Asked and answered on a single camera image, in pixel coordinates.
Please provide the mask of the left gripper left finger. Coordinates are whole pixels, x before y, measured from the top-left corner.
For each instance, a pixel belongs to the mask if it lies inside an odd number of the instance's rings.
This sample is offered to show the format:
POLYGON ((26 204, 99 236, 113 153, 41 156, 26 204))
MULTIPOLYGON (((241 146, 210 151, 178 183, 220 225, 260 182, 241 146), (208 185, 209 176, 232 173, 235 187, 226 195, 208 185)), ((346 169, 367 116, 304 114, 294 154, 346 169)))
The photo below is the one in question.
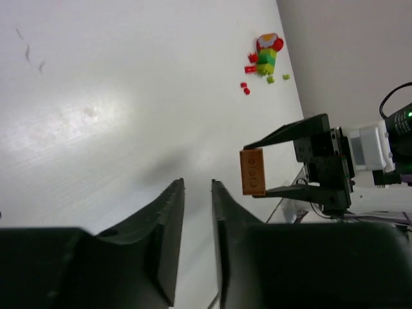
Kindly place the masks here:
POLYGON ((184 181, 120 223, 1 230, 2 308, 170 308, 185 207, 184 181))

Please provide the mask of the red green yellow lego tower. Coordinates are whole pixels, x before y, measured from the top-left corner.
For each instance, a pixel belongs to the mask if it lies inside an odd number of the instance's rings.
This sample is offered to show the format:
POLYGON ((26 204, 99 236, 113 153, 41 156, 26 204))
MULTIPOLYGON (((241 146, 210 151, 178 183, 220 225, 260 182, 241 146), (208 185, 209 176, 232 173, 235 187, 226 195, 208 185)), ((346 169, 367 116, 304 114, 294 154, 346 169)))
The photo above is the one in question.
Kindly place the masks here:
POLYGON ((260 35, 256 41, 256 70, 260 75, 274 73, 277 54, 283 49, 284 40, 277 33, 260 35))

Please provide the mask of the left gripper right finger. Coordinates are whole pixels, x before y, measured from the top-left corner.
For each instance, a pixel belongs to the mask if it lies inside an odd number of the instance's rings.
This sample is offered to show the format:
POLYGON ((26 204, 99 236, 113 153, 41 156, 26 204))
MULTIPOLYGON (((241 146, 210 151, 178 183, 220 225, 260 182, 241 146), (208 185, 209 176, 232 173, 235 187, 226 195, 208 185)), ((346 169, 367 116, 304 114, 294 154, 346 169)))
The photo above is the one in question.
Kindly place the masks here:
POLYGON ((222 308, 410 308, 411 252, 381 223, 266 224, 212 182, 222 308))

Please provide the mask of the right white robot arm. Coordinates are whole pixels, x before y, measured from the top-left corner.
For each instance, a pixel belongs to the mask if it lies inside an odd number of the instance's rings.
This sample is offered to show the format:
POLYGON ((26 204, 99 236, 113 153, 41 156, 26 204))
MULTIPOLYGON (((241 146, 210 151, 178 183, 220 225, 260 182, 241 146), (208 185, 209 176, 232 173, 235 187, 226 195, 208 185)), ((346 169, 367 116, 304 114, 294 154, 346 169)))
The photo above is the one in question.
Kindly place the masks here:
POLYGON ((320 114, 284 125, 240 151, 243 194, 319 206, 324 217, 411 222, 411 106, 381 121, 331 127, 320 114), (306 178, 268 189, 263 148, 291 142, 306 178))

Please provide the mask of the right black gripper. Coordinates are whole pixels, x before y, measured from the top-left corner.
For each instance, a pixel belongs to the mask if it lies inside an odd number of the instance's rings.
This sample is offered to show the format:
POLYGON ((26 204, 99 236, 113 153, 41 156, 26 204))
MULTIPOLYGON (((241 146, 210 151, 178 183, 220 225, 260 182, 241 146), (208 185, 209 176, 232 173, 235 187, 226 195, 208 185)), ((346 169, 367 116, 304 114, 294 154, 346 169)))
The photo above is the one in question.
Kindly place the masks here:
POLYGON ((342 129, 330 130, 328 115, 323 113, 285 124, 243 150, 289 141, 294 141, 297 161, 304 165, 305 181, 269 189, 265 197, 308 201, 319 205, 325 216, 344 215, 351 205, 354 170, 348 138, 342 129))

